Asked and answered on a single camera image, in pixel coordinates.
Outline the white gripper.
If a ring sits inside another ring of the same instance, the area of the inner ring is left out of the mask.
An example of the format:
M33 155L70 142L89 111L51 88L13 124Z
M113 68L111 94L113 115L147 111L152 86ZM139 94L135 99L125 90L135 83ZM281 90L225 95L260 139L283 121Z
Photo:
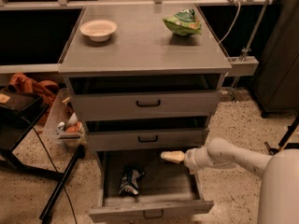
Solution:
M173 163L184 161L184 165L189 169L191 175L212 164L206 147L188 149L185 154L182 151L164 151L161 153L161 158Z

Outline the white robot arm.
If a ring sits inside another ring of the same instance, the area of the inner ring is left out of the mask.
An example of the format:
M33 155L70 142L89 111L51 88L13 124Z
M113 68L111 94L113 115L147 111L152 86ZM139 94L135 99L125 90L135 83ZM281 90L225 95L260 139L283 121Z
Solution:
M235 164L261 178L257 224L299 224L299 149L266 155L237 147L222 138L187 151L164 151L161 158L183 162L193 175L204 168Z

